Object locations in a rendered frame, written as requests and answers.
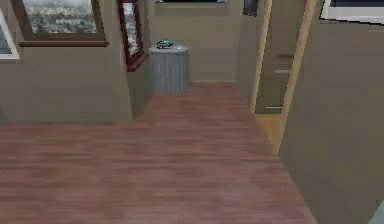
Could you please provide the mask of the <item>grey round side table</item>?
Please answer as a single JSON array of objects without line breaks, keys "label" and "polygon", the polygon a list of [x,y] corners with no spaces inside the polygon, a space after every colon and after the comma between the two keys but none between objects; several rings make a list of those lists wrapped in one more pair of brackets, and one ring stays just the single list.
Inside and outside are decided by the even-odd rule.
[{"label": "grey round side table", "polygon": [[152,87],[155,91],[185,91],[190,83],[189,49],[175,45],[169,49],[149,49]]}]

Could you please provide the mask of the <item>teal small object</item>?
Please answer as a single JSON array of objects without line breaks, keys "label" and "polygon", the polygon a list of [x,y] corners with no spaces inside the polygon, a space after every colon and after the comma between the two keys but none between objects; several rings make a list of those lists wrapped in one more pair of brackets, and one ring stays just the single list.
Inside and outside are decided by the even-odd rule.
[{"label": "teal small object", "polygon": [[161,39],[156,43],[158,49],[169,49],[174,45],[174,42],[170,39]]}]

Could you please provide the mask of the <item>dark red framed window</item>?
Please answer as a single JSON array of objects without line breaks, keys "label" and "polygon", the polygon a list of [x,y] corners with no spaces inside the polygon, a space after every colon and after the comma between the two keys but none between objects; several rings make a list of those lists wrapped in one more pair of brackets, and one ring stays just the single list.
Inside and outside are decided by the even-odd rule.
[{"label": "dark red framed window", "polygon": [[144,61],[138,0],[117,0],[125,63],[128,72],[136,71]]}]

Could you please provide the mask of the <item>black framed picture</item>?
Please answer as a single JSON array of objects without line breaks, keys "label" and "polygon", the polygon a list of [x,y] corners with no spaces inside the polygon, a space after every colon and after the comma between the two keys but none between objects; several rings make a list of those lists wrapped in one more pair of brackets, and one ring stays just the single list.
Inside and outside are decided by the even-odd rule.
[{"label": "black framed picture", "polygon": [[243,14],[256,17],[258,13],[259,0],[244,0]]}]

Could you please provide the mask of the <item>brown framed window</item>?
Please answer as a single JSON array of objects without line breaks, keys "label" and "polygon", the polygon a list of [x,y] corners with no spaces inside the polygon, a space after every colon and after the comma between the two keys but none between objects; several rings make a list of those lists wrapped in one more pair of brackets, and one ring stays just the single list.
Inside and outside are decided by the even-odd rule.
[{"label": "brown framed window", "polygon": [[20,47],[106,47],[99,0],[10,0]]}]

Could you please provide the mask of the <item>white framed picture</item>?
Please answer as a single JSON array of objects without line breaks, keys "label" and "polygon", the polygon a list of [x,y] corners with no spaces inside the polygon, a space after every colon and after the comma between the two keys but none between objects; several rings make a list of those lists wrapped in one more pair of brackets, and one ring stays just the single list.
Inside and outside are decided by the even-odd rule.
[{"label": "white framed picture", "polygon": [[17,60],[19,58],[13,37],[0,8],[0,60]]},{"label": "white framed picture", "polygon": [[324,0],[320,18],[384,25],[384,0]]}]

